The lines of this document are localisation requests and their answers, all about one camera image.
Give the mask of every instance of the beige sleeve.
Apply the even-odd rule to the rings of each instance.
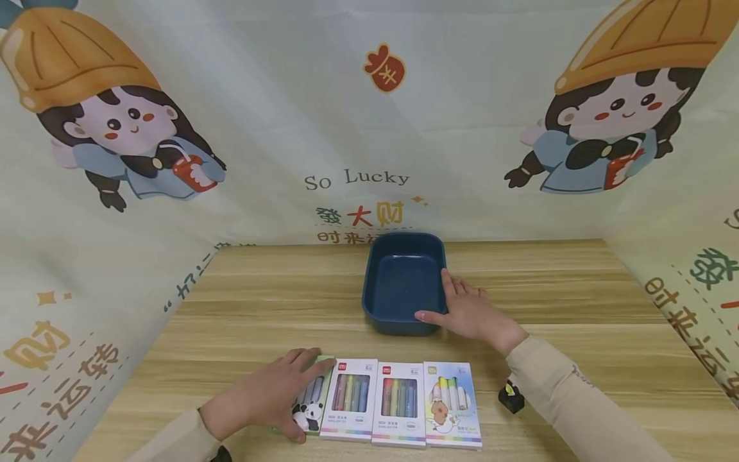
[[[584,462],[667,462],[670,454],[567,356],[528,337],[506,359],[525,400]]]
[[[170,422],[126,462],[209,462],[221,443],[192,410]]]

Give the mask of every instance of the rainbow stripe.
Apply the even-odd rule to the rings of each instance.
[[[371,435],[372,434],[372,432],[369,430],[345,430],[345,429],[326,428],[326,427],[322,427],[321,432],[344,433],[346,435]]]
[[[464,436],[441,436],[441,435],[426,435],[427,440],[441,440],[441,441],[462,441],[465,443],[482,443],[482,438],[467,438]]]
[[[396,440],[396,441],[425,441],[426,440],[426,438],[423,436],[379,435],[378,433],[373,433],[372,438],[377,438],[381,440]]]

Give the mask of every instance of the white fabric backdrop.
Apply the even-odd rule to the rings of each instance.
[[[44,3],[74,1],[26,2]],[[667,281],[670,265],[688,274],[705,246],[739,257],[737,231],[722,224],[736,208],[737,33],[681,110],[675,151],[624,186],[559,195],[539,190],[546,173],[523,188],[503,179],[531,150],[520,135],[545,116],[555,81],[620,3],[81,0],[75,10],[134,51],[228,170],[190,201],[140,200],[123,181],[128,207],[105,208],[82,169],[58,165],[0,72],[0,460],[29,460],[18,433],[32,429],[44,436],[36,460],[70,459],[219,243],[363,244],[395,229],[606,237],[645,283]],[[404,63],[388,93],[364,71],[382,43]],[[376,180],[352,182],[359,172]],[[370,213],[355,224],[360,206]],[[725,281],[707,299],[730,293]],[[701,327],[720,324],[710,316]],[[62,333],[37,330],[45,321]],[[713,336],[739,364],[739,320],[722,321],[732,330]],[[106,374],[86,372],[82,361],[110,344],[117,362],[108,352]],[[727,363],[715,375],[731,373]]]

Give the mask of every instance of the printed backdrop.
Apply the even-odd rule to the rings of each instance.
[[[739,2],[0,0],[0,460],[229,245],[604,237],[739,405]]]

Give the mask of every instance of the pen box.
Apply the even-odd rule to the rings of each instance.
[[[328,358],[333,356],[320,355],[315,362]],[[306,435],[318,435],[321,431],[332,371],[333,367],[316,377],[316,380],[312,381],[293,403],[293,420]]]
[[[372,443],[426,447],[423,364],[381,362]]]
[[[331,375],[321,438],[370,441],[377,359],[337,359]]]
[[[424,362],[426,444],[481,450],[469,363]]]

